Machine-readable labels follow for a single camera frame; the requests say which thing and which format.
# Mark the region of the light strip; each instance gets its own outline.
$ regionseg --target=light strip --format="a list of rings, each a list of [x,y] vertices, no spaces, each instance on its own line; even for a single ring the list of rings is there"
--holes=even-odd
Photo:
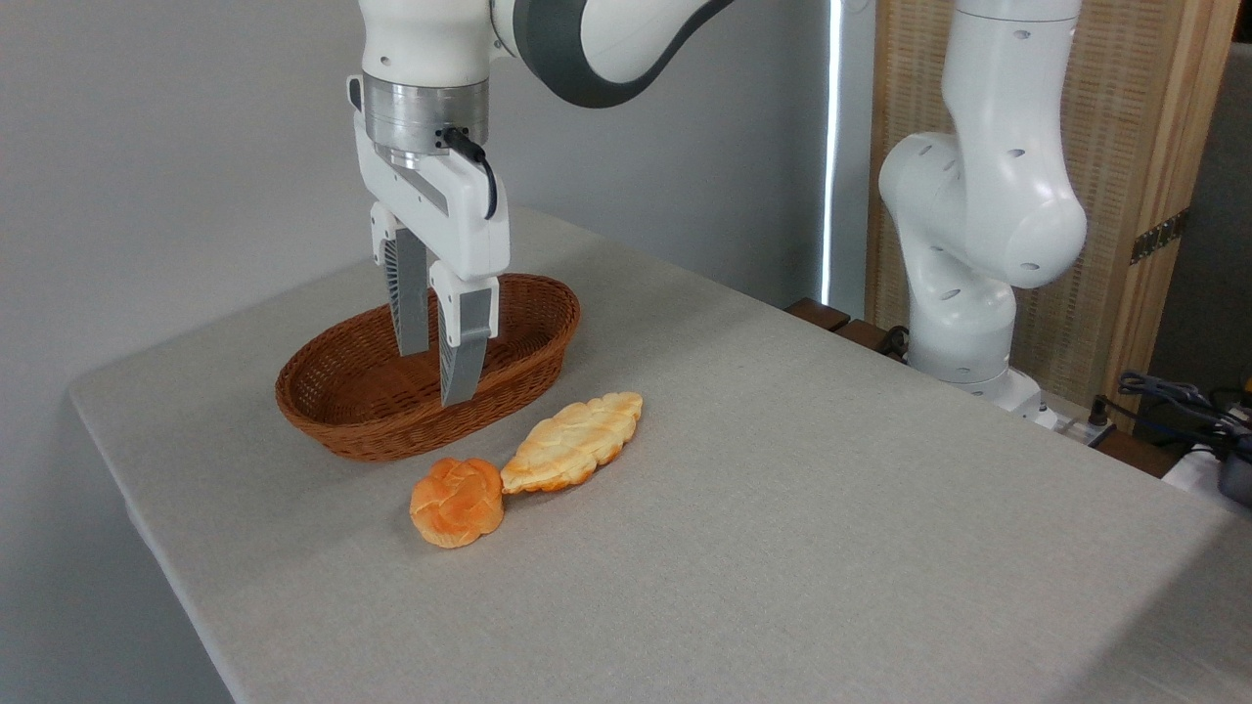
[[[821,291],[823,306],[830,304],[831,262],[835,248],[835,155],[839,150],[839,89],[843,73],[844,0],[830,0],[830,85],[826,116],[826,193],[821,224]]]

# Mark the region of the white wall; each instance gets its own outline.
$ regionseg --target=white wall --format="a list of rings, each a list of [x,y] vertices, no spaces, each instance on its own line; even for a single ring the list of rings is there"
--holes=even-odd
[[[497,65],[488,153],[517,204],[813,294],[825,18],[740,0],[608,113]],[[0,700],[225,700],[65,388],[367,256],[361,34],[351,0],[0,3]]]
[[[874,39],[876,0],[839,0],[834,104],[834,173],[830,179],[829,273],[821,282],[826,303],[865,316],[865,256],[869,248],[870,130],[874,123]]]

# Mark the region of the elongated bread loaf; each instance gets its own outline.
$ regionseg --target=elongated bread loaf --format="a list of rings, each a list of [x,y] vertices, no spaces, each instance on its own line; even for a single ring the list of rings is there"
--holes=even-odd
[[[635,436],[642,411],[639,393],[608,393],[540,421],[501,470],[505,494],[556,491],[587,481]]]

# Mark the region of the gray wall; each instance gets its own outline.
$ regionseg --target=gray wall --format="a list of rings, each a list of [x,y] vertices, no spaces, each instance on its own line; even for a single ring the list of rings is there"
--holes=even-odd
[[[608,113],[497,65],[493,163],[517,204],[811,294],[825,18],[740,0]],[[367,256],[361,39],[351,0],[0,3],[0,700],[225,700],[65,390]]]
[[[1252,44],[1234,44],[1161,319],[1154,375],[1207,391],[1252,373],[1249,177]]]

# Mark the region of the bread roll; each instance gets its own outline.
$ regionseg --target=bread roll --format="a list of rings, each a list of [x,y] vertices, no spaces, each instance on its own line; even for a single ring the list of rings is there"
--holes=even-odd
[[[408,515],[427,542],[463,547],[505,520],[500,471],[483,460],[439,460],[413,487]]]
[[[540,421],[501,471],[505,494],[556,491],[587,481],[635,436],[642,410],[639,393],[610,393]]]

